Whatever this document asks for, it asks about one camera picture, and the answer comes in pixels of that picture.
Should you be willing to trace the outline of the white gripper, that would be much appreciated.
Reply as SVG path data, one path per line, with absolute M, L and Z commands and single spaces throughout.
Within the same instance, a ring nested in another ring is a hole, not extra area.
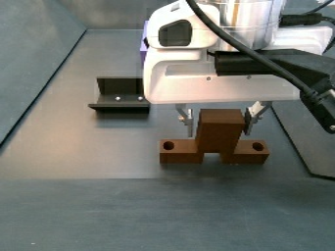
M 257 50 L 298 49 L 323 55 L 334 31 L 327 25 L 280 25 L 287 0 L 176 0 L 148 19 L 149 48 L 144 61 L 144 96 L 153 104 L 176 104 L 177 119 L 192 136 L 187 103 L 256 101 L 244 111 L 245 135 L 276 100 L 303 96 L 274 75 L 223 75 L 215 53 L 240 52 L 259 59 Z

